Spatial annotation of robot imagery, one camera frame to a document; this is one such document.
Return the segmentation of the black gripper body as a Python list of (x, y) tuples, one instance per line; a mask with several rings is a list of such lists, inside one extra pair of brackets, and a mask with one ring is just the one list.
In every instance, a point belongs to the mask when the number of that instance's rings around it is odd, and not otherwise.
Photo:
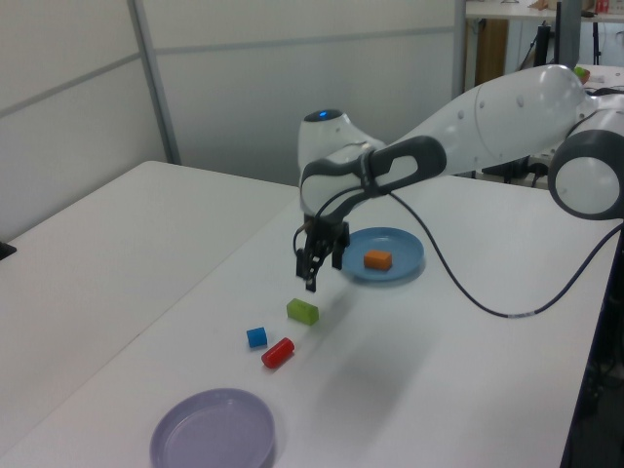
[(306, 216), (304, 218), (306, 233), (305, 248), (307, 250), (321, 250), (325, 248), (346, 249), (350, 245), (349, 224), (342, 220), (334, 222), (323, 217)]

